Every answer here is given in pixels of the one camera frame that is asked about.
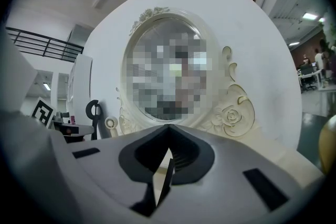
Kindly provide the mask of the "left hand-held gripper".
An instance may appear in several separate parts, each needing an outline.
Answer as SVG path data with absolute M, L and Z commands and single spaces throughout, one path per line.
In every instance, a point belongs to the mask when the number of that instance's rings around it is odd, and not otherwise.
M 64 122 L 64 118 L 74 119 L 68 112 L 57 112 L 44 99 L 38 98 L 37 103 L 30 115 L 39 120 L 46 128 L 59 131 L 67 143 L 82 142 L 86 135 L 94 133 L 94 127 L 90 125 L 77 125 Z

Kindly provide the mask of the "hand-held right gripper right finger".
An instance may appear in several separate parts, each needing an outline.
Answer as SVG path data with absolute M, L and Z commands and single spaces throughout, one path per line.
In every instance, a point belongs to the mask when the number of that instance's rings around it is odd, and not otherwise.
M 302 188 L 285 170 L 247 145 L 189 127 L 176 126 L 210 145 L 214 162 L 210 170 L 193 184 L 172 186 L 151 215 L 158 224 L 256 224 L 271 210 L 259 197 L 244 172 L 258 170 L 255 181 L 264 187 L 270 181 L 287 200 Z

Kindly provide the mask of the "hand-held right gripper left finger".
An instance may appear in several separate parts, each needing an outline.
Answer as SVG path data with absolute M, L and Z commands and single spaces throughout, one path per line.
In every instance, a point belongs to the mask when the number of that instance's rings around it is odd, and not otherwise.
M 49 206 L 61 224 L 168 224 L 155 206 L 153 172 L 136 157 L 163 127 L 95 141 L 66 143 L 49 132 L 58 183 Z

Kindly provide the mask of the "black high-back office chair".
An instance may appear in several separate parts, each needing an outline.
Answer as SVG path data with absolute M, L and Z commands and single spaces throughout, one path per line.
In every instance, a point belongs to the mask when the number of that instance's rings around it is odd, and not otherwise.
M 93 133 L 91 134 L 91 140 L 97 140 L 97 125 L 102 117 L 102 108 L 98 100 L 92 100 L 87 104 L 86 116 L 92 120 Z

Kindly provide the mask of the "white shelving unit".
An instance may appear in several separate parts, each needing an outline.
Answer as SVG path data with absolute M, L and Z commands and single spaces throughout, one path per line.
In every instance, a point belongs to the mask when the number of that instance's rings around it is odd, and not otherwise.
M 91 101 L 91 66 L 92 58 L 79 54 L 68 77 L 67 109 L 79 125 L 91 125 L 86 115 L 86 106 Z

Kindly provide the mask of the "oval white ornate mirror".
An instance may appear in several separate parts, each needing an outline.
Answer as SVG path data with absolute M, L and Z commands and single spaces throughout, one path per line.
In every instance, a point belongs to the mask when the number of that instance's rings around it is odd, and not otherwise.
M 165 124 L 234 140 L 249 133 L 255 109 L 236 82 L 232 53 L 198 15 L 146 9 L 133 23 L 121 64 L 122 133 Z

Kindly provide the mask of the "black balcony railing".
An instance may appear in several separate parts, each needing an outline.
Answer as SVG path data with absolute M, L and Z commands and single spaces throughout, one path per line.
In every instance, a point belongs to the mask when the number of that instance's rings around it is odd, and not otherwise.
M 5 28 L 14 45 L 20 52 L 25 54 L 74 63 L 77 56 L 83 52 L 82 46 L 70 42 L 31 31 L 12 27 Z

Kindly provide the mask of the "round wooden table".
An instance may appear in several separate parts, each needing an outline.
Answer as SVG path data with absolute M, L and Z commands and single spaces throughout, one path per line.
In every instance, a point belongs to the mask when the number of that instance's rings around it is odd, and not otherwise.
M 336 115 L 323 126 L 318 142 L 322 172 L 327 174 L 336 160 Z

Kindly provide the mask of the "white office desk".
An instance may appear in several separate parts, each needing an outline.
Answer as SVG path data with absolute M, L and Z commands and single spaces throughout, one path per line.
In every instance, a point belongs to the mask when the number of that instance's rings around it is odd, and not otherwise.
M 298 76 L 301 91 L 319 90 L 321 88 L 321 82 L 319 81 L 321 71 L 308 73 L 307 70 L 304 70 L 304 72 L 304 74 Z

